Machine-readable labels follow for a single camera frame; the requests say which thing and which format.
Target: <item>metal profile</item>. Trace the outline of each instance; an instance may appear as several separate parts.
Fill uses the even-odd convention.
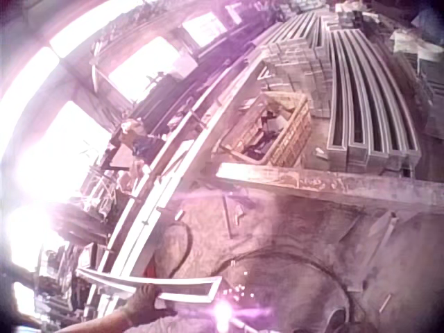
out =
[[[155,284],[162,289],[159,298],[173,302],[211,303],[222,282],[221,276],[200,279],[153,279],[147,277],[115,277],[86,268],[78,268],[77,273],[89,282],[96,284],[110,295],[127,299],[137,287]]]
[[[361,31],[358,31],[363,38],[365,38],[364,34]],[[409,107],[402,95],[402,92],[399,88],[398,83],[396,82],[393,74],[390,69],[387,67],[387,64],[382,60],[381,55],[374,50],[374,48],[370,48],[373,55],[377,59],[379,65],[385,73],[385,76],[388,78],[389,85],[391,90],[393,91],[396,103],[398,104],[400,116],[401,116],[401,126],[404,128],[404,135],[406,138],[406,148],[405,151],[407,153],[407,166],[415,167],[421,158],[421,149],[419,145],[418,136],[415,131],[415,127],[413,124],[413,119],[410,115]]]
[[[355,40],[362,48],[367,61],[370,64],[372,71],[375,74],[375,84],[381,91],[381,101],[386,101],[388,108],[385,107],[386,121],[388,124],[390,151],[386,164],[386,169],[399,171],[405,163],[407,155],[407,138],[405,129],[402,125],[400,110],[395,102],[395,97],[391,87],[387,81],[385,73],[382,71],[378,61],[372,53],[372,46],[369,45],[367,38],[359,33],[359,30],[350,31],[350,34],[355,36]]]
[[[342,45],[346,67],[345,76],[348,84],[348,162],[365,167],[369,151],[368,114],[370,110],[368,97],[355,54],[343,31],[337,31],[337,37],[338,43]]]
[[[389,160],[389,154],[392,153],[385,107],[384,104],[382,104],[381,92],[377,87],[376,78],[364,55],[363,49],[357,44],[355,35],[351,33],[351,31],[344,31],[344,35],[347,36],[350,46],[357,56],[358,65],[364,71],[362,77],[370,102],[369,129],[371,132],[370,138],[372,138],[372,140],[370,141],[367,170],[374,173],[380,173]]]
[[[330,118],[330,127],[327,139],[327,155],[330,169],[333,171],[345,171],[347,166],[347,133],[348,120],[343,111],[342,101],[345,100],[343,91],[344,80],[341,75],[341,57],[337,51],[335,36],[331,35],[330,43],[332,50],[332,112]]]

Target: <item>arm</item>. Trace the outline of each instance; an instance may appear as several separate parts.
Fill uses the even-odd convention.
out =
[[[125,313],[117,310],[109,316],[66,327],[59,333],[122,333],[131,327],[131,322]]]
[[[138,288],[125,306],[112,314],[66,327],[59,333],[122,333],[129,328],[149,324],[159,318],[175,316],[171,309],[156,309],[155,299],[160,290],[154,284],[145,284]]]

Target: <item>black cable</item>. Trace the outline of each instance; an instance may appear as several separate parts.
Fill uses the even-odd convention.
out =
[[[297,255],[295,253],[290,253],[289,250],[294,250],[293,246],[267,246],[263,248],[259,248],[257,250],[252,250],[247,253],[242,253],[240,255],[236,255],[234,257],[231,257],[230,259],[227,259],[222,262],[219,267],[217,267],[215,270],[211,272],[211,276],[214,275],[220,275],[222,271],[226,270],[228,267],[231,266],[232,260],[236,262],[240,262],[245,259],[276,259],[276,257],[279,257],[280,259],[284,260],[291,260],[294,262],[299,262],[301,264],[307,265],[309,267],[312,267],[316,269],[317,271],[320,271],[321,273],[325,274],[329,277],[337,286],[342,290],[344,299],[346,301],[345,310],[347,312],[347,319],[348,321],[351,321],[353,318],[353,308],[352,308],[352,298],[350,294],[347,291],[347,287],[342,283],[340,278],[331,271],[328,267],[319,264],[318,262],[305,257],[303,255]]]
[[[191,250],[193,248],[193,232],[191,231],[191,228],[184,222],[172,223],[168,226],[168,228],[173,226],[185,227],[185,231],[187,232],[187,248],[185,249],[182,259],[179,261],[176,267],[173,268],[170,274],[168,274],[169,279],[172,279],[174,275],[182,268],[183,264],[187,261],[189,254],[191,253]]]

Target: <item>gloved hand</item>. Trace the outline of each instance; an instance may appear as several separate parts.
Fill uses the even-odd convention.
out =
[[[159,296],[160,289],[154,284],[144,284],[138,288],[128,302],[121,308],[132,326],[149,324],[159,318],[175,316],[172,309],[154,308],[155,299]]]

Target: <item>dusty floor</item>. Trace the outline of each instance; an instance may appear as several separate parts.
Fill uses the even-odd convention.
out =
[[[364,291],[349,293],[356,320],[370,321],[380,332],[435,332],[427,324],[444,294],[442,216],[420,215],[399,223],[382,252],[365,269],[366,258],[385,233],[381,229],[369,237],[369,230],[384,210],[264,191],[243,189],[241,193],[249,200],[243,201],[246,215],[239,226],[234,224],[239,202],[228,199],[233,239],[225,226],[220,190],[201,187],[178,195],[192,245],[176,278],[208,276],[217,272],[224,260],[230,262],[236,255],[265,248],[221,269],[232,286],[246,286],[246,295],[239,301],[243,308],[271,310],[246,319],[256,328],[292,332],[306,327],[319,332],[333,309],[348,308],[340,284],[357,288],[364,279]],[[156,252],[159,276],[167,276],[178,265],[189,240],[184,225],[166,230]],[[319,263],[338,280],[301,258]],[[379,315],[378,309],[390,293],[392,297]]]

